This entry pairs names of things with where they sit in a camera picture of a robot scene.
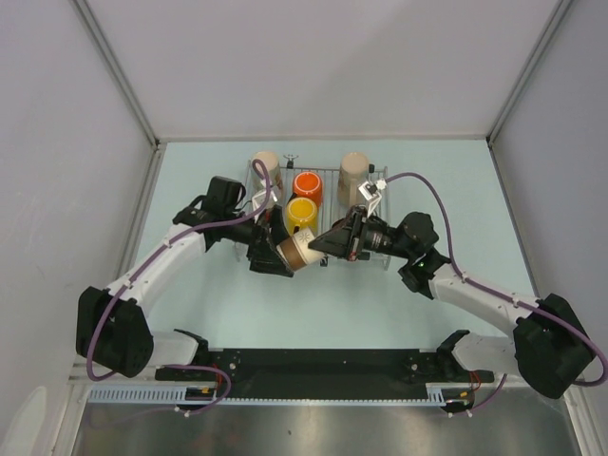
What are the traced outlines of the beige patterned mug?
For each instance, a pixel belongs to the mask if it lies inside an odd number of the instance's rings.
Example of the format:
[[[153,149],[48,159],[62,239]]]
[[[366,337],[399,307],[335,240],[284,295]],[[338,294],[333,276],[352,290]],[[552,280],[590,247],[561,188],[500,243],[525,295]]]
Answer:
[[[359,186],[367,180],[370,161],[361,152],[346,154],[340,163],[337,197],[344,207],[351,207],[365,202]]]

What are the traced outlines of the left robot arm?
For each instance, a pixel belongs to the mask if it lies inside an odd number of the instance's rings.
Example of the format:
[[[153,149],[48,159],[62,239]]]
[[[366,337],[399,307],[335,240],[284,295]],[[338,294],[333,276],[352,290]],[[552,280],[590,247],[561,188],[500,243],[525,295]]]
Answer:
[[[79,297],[76,352],[85,358],[92,381],[119,374],[132,378],[145,368],[175,367],[197,380],[210,368],[200,336],[185,330],[152,332],[147,318],[178,272],[227,239],[247,248],[253,272],[291,277],[294,270],[277,246],[289,234],[283,226],[276,186],[268,183],[239,209],[246,190],[236,180],[211,179],[206,194],[194,198],[172,220],[158,246],[131,270],[103,289],[86,288]]]

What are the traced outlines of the beige floral mug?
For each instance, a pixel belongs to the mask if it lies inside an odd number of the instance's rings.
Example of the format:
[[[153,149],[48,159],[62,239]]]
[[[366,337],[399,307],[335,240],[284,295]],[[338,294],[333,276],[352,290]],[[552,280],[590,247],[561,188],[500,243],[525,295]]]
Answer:
[[[279,157],[277,153],[273,151],[259,151],[252,157],[252,161],[260,160],[264,163],[269,178],[271,180],[272,189],[278,200],[282,200],[283,197],[283,181],[279,166]],[[251,165],[252,169],[252,185],[256,192],[261,191],[265,188],[265,181],[263,174],[258,167]]]

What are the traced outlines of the yellow mug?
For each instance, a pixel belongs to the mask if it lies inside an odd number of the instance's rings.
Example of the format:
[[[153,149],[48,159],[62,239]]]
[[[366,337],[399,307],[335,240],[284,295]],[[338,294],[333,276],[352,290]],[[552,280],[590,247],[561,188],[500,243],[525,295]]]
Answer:
[[[308,198],[291,199],[285,208],[285,223],[290,235],[305,228],[310,228],[316,235],[318,230],[318,208]]]

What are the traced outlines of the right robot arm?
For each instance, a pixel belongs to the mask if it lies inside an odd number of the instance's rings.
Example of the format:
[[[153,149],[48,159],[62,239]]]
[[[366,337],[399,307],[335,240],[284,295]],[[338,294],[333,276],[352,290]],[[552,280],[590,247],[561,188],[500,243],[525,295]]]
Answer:
[[[453,333],[439,348],[438,369],[445,379],[460,381],[471,371],[517,375],[552,399],[579,385],[600,354],[570,304],[556,294],[535,298],[483,284],[439,253],[438,239],[428,214],[409,213],[391,227],[354,206],[309,246],[347,261],[369,252],[400,257],[406,263],[398,274],[411,292],[458,307],[500,331],[498,336]]]

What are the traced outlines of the stainless steel cup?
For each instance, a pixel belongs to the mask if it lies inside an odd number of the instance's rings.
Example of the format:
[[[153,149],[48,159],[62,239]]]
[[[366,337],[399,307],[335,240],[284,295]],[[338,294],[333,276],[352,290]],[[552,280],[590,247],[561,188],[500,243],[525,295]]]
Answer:
[[[322,252],[309,247],[309,243],[313,240],[315,240],[314,232],[310,228],[304,228],[280,242],[276,248],[288,266],[296,272],[320,262],[325,257]]]

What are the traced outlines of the dark grey mug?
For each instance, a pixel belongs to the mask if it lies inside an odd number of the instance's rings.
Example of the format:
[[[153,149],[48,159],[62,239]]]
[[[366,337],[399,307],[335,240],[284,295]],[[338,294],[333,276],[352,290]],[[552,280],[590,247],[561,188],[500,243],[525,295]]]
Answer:
[[[352,229],[352,218],[351,217],[343,217],[337,220],[332,225],[332,231],[334,233],[349,233]]]

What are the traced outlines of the orange mug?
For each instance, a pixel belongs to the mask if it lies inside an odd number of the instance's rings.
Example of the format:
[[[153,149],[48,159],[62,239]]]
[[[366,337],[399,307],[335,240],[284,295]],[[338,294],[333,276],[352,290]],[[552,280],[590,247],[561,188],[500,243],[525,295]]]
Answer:
[[[298,173],[292,184],[293,193],[298,197],[307,198],[315,203],[317,207],[323,202],[323,180],[312,171]]]

